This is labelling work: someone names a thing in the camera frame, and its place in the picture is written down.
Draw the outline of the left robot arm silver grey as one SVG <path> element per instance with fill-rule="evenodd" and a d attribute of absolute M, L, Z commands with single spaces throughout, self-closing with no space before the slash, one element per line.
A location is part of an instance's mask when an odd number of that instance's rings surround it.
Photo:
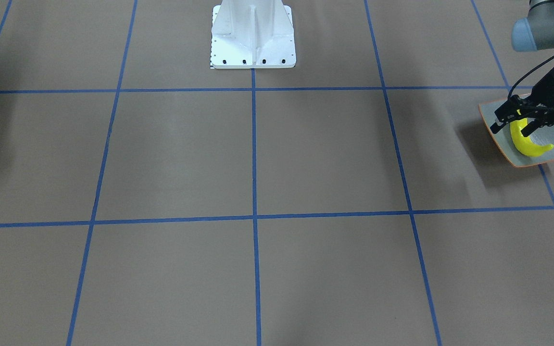
<path fill-rule="evenodd" d="M 554 49 L 554 0 L 531 0 L 525 18 L 515 22 L 511 33 L 512 47 L 517 52 L 536 52 Z M 506 101 L 495 110 L 495 123 L 490 125 L 493 134 L 506 125 L 530 119 L 521 130 L 529 136 L 537 129 L 554 125 L 554 68 L 544 75 L 527 97 L 510 91 Z"/>

